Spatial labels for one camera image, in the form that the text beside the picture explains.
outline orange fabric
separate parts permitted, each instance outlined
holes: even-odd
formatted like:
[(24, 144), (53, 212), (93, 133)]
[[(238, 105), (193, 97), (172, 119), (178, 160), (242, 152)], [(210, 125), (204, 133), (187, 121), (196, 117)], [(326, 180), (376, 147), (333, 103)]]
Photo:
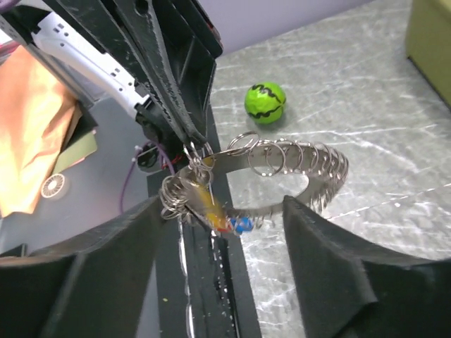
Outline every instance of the orange fabric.
[(0, 213), (33, 213), (75, 110), (70, 92), (23, 47), (0, 66)]

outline wall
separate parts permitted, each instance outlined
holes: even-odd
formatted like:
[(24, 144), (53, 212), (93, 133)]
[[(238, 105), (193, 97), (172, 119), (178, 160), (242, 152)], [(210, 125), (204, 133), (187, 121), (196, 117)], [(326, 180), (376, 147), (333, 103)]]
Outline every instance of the wall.
[(199, 0), (224, 53), (264, 41), (371, 0)]

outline gray table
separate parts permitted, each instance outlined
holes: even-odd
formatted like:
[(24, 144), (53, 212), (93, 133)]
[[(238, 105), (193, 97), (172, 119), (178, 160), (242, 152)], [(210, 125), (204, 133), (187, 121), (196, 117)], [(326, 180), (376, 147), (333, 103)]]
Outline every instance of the gray table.
[[(438, 259), (451, 256), (451, 114), (405, 57), (410, 6), (376, 0), (220, 58), (211, 102), (223, 148), (259, 130), (341, 150), (349, 179), (323, 215), (382, 246)], [(263, 130), (243, 97), (267, 80), (285, 89), (288, 109)], [(304, 180), (248, 170), (229, 183), (236, 206), (255, 206), (298, 193)], [(242, 237), (261, 330), (304, 337), (281, 218), (274, 223)]]

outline green box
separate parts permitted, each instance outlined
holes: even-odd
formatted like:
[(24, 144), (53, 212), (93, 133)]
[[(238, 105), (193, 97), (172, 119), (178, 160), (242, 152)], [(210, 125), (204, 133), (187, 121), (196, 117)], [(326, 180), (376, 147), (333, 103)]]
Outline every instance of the green box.
[(451, 0), (413, 0), (406, 51), (451, 106)]

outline green ball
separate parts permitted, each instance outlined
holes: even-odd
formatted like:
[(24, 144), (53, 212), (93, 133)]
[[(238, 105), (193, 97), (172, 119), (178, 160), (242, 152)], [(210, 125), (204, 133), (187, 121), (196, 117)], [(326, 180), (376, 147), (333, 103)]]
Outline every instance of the green ball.
[(285, 92), (278, 84), (261, 82), (247, 91), (245, 109), (255, 123), (267, 125), (282, 116), (286, 101)]

